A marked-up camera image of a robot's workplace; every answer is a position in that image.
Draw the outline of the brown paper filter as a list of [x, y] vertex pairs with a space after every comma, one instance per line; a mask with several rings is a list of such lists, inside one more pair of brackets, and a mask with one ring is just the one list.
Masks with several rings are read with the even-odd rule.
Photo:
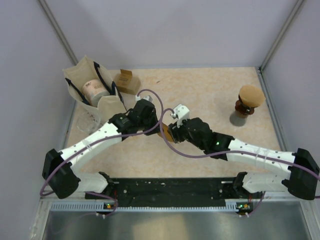
[[160, 131], [157, 133], [157, 135], [158, 135], [159, 137], [161, 137], [162, 139], [167, 140], [167, 141], [170, 142], [170, 143], [173, 143], [173, 142], [174, 142], [174, 139], [172, 138], [172, 136], [171, 136], [170, 133], [169, 133], [169, 127], [168, 127], [166, 124], [164, 124], [164, 123], [162, 124], [162, 131], [163, 131], [163, 133], [164, 133], [164, 136], [161, 134]]
[[239, 90], [239, 97], [244, 105], [251, 108], [261, 106], [266, 100], [263, 91], [260, 88], [253, 85], [242, 86]]

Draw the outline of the clear plastic cup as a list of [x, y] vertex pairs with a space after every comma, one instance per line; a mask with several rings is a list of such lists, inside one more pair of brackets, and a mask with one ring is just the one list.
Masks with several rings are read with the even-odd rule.
[[100, 125], [100, 116], [91, 112], [82, 113], [76, 121], [77, 128], [89, 135], [97, 131], [100, 128]]

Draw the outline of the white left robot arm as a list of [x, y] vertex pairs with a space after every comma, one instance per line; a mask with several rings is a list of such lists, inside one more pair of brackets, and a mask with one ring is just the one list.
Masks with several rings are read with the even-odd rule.
[[107, 148], [142, 131], [145, 135], [158, 131], [155, 105], [146, 99], [138, 100], [127, 113], [117, 113], [101, 128], [80, 142], [45, 156], [42, 177], [59, 199], [74, 193], [94, 192], [109, 198], [114, 187], [106, 174], [83, 173], [80, 169]]

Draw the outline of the amber glass coffee dripper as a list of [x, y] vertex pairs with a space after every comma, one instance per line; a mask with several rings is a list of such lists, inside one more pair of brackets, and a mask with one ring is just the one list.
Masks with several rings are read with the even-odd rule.
[[241, 99], [238, 99], [235, 103], [235, 113], [240, 118], [247, 118], [255, 112], [256, 107], [245, 105]]

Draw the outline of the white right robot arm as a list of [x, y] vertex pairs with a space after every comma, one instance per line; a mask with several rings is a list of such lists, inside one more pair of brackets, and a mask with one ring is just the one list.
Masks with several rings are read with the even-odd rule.
[[253, 165], [265, 173], [241, 172], [233, 183], [239, 198], [257, 192], [288, 192], [302, 200], [317, 199], [320, 168], [311, 153], [279, 151], [245, 143], [231, 135], [214, 132], [200, 118], [171, 123], [168, 133], [175, 143], [187, 141], [203, 151], [203, 158]]

